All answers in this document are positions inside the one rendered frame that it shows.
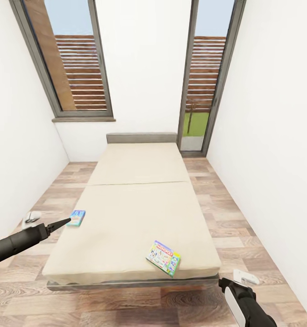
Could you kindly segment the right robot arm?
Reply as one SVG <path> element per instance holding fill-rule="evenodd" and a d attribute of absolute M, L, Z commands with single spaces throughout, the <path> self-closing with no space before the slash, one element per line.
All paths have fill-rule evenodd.
<path fill-rule="evenodd" d="M 256 301 L 256 293 L 252 288 L 242 284 L 242 280 L 259 284 L 253 274 L 233 269 L 233 281 L 222 278 L 218 286 L 225 293 L 225 299 L 240 327 L 277 327 L 274 319 L 266 314 Z"/>

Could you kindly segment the board game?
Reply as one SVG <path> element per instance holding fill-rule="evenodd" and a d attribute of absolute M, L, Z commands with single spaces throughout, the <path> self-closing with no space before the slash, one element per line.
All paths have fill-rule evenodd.
<path fill-rule="evenodd" d="M 70 216 L 71 221 L 65 224 L 66 226 L 78 227 L 81 224 L 82 219 L 84 218 L 86 211 L 85 210 L 74 210 Z"/>
<path fill-rule="evenodd" d="M 146 259 L 173 277 L 181 255 L 159 241 L 155 241 L 146 255 Z"/>

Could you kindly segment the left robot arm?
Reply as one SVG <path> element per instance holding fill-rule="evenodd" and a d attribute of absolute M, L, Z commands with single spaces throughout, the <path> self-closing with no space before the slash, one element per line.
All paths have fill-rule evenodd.
<path fill-rule="evenodd" d="M 0 240 L 0 262 L 39 244 L 40 241 L 47 239 L 50 233 L 71 221 L 71 218 L 67 218 L 45 227 L 44 223 L 39 225 L 35 223 L 40 218 L 41 212 L 28 212 L 22 219 L 22 231 Z"/>

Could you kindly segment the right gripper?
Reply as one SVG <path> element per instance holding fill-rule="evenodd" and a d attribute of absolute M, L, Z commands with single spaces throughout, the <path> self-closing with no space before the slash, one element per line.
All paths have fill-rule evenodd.
<path fill-rule="evenodd" d="M 219 279 L 219 281 L 218 281 L 218 286 L 221 287 L 221 291 L 223 293 L 225 293 L 226 287 L 230 286 L 232 284 L 233 284 L 233 281 L 226 279 L 226 278 Z M 249 287 L 249 291 L 253 294 L 254 300 L 256 300 L 256 293 L 253 291 L 253 289 Z"/>

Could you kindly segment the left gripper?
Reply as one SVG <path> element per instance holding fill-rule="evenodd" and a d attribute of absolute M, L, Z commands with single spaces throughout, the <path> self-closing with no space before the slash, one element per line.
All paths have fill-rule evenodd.
<path fill-rule="evenodd" d="M 50 236 L 50 233 L 54 232 L 55 230 L 70 221 L 71 218 L 67 218 L 49 224 L 47 225 L 47 227 L 45 227 L 44 223 L 42 223 L 35 227 L 30 227 L 28 229 L 10 235 L 9 238 L 13 246 L 14 255 L 39 244 L 40 241 L 47 239 Z"/>

